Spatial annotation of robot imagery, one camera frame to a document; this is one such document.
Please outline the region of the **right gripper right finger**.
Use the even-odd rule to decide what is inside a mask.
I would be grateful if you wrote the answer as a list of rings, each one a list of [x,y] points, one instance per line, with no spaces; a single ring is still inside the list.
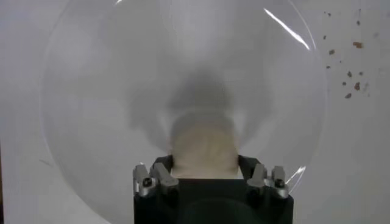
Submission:
[[[286,183],[286,172],[283,166],[274,166],[271,174],[258,159],[240,155],[238,164],[246,184],[263,195],[266,188],[271,189],[275,198],[288,198],[289,187]]]

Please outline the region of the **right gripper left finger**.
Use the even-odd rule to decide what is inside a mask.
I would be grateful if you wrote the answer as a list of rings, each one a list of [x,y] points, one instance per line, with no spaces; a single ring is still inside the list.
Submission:
[[[150,169],[143,163],[137,164],[132,172],[133,194],[148,198],[158,191],[169,194],[169,191],[177,190],[179,180],[171,175],[172,167],[172,155],[158,157]]]

